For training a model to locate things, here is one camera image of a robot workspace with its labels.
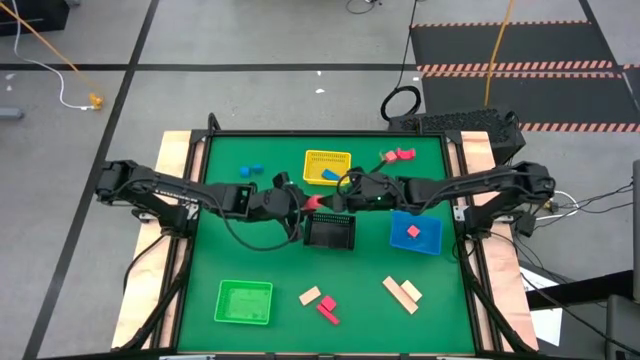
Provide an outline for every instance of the small block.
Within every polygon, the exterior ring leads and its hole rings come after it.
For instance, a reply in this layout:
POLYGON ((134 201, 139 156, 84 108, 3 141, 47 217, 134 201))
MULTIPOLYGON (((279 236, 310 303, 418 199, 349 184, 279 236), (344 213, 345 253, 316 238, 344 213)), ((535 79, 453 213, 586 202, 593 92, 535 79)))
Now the small block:
POLYGON ((324 315, 324 317, 329 319, 329 321, 331 321, 333 325, 340 324, 340 320, 338 320, 337 317, 335 317, 329 310, 327 310, 324 306, 322 306, 322 304, 318 304, 316 309, 318 309, 318 311, 320 311, 320 313, 324 315))
POLYGON ((404 290, 404 292, 407 293, 407 295, 409 295, 411 300, 413 300, 414 302, 418 302, 418 300, 420 300, 420 298, 422 297, 420 291, 418 291, 418 289, 416 289, 416 287, 413 286, 413 284, 409 280, 403 282, 400 287, 402 288, 402 290, 404 290))
POLYGON ((329 311, 333 311, 336 308, 336 301, 329 295, 325 296, 321 302, 322 306, 329 311))
POLYGON ((420 229, 418 229, 415 225, 411 225, 409 229, 407 229, 407 233, 409 234, 409 236, 415 239, 420 234, 420 229))
POLYGON ((304 294, 300 295, 298 298, 300 299, 302 306, 307 306, 307 304, 317 299, 320 295, 320 289, 318 289, 317 286, 314 286, 311 289, 307 290, 304 294))
POLYGON ((395 280, 393 280, 391 276, 387 276, 387 278, 382 282, 382 285, 384 285, 387 290, 389 290, 391 295, 393 295, 393 297, 398 300, 400 305, 402 305, 409 312, 409 314, 413 315, 413 313, 418 310, 418 305, 416 305, 416 303, 411 300, 409 295, 407 295, 407 293, 402 290, 402 288, 398 285, 398 283, 395 282, 395 280))
POLYGON ((322 177, 327 180, 338 181, 340 180, 340 176, 329 169, 324 169, 322 172, 322 177))
POLYGON ((320 201, 319 201, 321 198, 322 198, 322 195, 311 195, 311 197, 307 199, 307 202, 304 203, 302 210, 317 210, 321 208, 322 204, 320 204, 320 201))
POLYGON ((251 170, 249 170, 247 166, 241 167, 240 176, 242 176, 243 178, 248 178, 249 176, 251 176, 251 170))
POLYGON ((398 148, 396 149, 396 154, 400 160, 413 160, 416 157, 416 149, 402 150, 398 148))
POLYGON ((388 164, 393 164, 394 162, 396 162, 396 160, 398 160, 398 156, 396 155, 395 152, 388 151, 386 154, 384 154, 384 160, 388 164))
POLYGON ((264 166, 262 164, 256 164, 251 167, 251 170, 256 174, 262 174, 264 172, 264 166))

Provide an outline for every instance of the orange and white striped tape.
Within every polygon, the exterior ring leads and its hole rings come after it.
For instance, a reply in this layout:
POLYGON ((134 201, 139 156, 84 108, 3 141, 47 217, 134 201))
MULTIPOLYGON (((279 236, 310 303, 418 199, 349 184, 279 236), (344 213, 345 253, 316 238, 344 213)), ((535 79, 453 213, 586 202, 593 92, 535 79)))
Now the orange and white striped tape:
MULTIPOLYGON (((584 61, 525 61, 494 63, 493 71, 558 71, 558 70, 595 70, 610 69, 613 62, 607 60, 584 60, 584 61)), ((488 71, 489 63, 468 63, 468 64, 430 64, 418 65, 418 71, 488 71)))
MULTIPOLYGON (((422 76, 428 77, 486 77, 489 73, 486 71, 443 71, 443 72, 423 72, 422 76)), ((531 78, 531 79, 605 79, 605 78, 622 78, 621 74, 612 72, 501 72, 497 71, 492 74, 494 78, 531 78)))
POLYGON ((549 131, 549 132, 627 132, 640 133, 639 124, 620 123, 524 123, 520 124, 522 131, 549 131))
MULTIPOLYGON (((590 24, 586 20, 560 20, 560 21, 513 21, 508 25, 560 25, 560 24, 590 24)), ((412 24, 412 28, 419 27, 445 27, 445 26, 501 26, 502 22, 463 22, 440 24, 412 24)))

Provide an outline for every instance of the blue basket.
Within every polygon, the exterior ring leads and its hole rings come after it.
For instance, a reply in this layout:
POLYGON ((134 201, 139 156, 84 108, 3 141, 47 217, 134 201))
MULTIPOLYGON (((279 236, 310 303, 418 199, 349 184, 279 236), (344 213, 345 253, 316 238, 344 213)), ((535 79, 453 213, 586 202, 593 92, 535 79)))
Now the blue basket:
POLYGON ((417 251, 423 254, 440 255, 442 250, 442 221, 429 216, 413 216, 403 211, 391 212, 391 246, 417 251), (414 225, 420 229, 417 237, 409 236, 407 230, 414 225))

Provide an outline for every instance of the wooden table frame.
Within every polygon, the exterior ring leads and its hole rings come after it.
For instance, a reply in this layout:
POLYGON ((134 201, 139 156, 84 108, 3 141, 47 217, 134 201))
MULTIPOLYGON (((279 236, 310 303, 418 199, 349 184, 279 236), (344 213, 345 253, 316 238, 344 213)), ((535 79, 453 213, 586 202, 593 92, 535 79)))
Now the wooden table frame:
MULTIPOLYGON (((208 144, 210 144, 210 142, 201 141, 205 135, 206 132, 198 130, 165 132, 155 170, 189 178, 192 181, 202 181, 200 169, 206 168, 206 164, 202 163, 203 160, 206 161, 203 155, 209 153, 208 144)), ((453 176, 488 170, 495 166, 486 133, 463 132, 461 137, 461 144, 456 145, 453 142, 448 144, 448 158, 453 176)), ((473 201, 476 205, 481 205, 493 196, 495 193, 476 195, 473 201)), ((464 205, 464 203, 464 199, 458 199, 459 205, 464 205)), ((492 231, 511 239, 508 225, 496 224, 492 231)), ((159 233, 157 222, 142 224, 134 256, 153 242, 159 233)), ((169 279, 172 278, 168 276, 167 269, 173 269, 172 276, 175 276, 182 263, 185 248, 186 239, 171 239, 171 241, 161 242, 133 268, 122 301, 112 342, 113 347, 126 343, 144 323, 157 304, 160 294, 169 285, 169 279)), ((493 236, 482 242, 481 250, 484 256, 470 257, 472 269, 476 275, 480 274, 479 277, 483 284, 490 283, 489 293, 513 329, 530 347, 537 349, 537 340, 514 247, 505 239, 493 236)), ((181 313, 176 311, 181 308, 178 304, 180 301, 182 301, 182 296, 174 297, 161 324, 156 328, 153 336, 147 340, 145 347, 162 348, 177 344, 177 334, 173 332, 173 328, 181 321, 179 318, 181 313)), ((477 297, 475 298, 475 311, 481 349, 511 351, 509 344, 498 335, 492 322, 489 321, 487 312, 477 297)))

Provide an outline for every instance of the green basket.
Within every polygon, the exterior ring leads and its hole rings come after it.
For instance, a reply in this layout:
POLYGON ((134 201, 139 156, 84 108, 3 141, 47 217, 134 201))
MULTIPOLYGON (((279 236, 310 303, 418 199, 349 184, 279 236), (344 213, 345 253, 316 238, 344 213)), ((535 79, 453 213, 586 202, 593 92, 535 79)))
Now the green basket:
POLYGON ((257 281, 222 280, 215 321, 267 325, 273 284, 257 281))

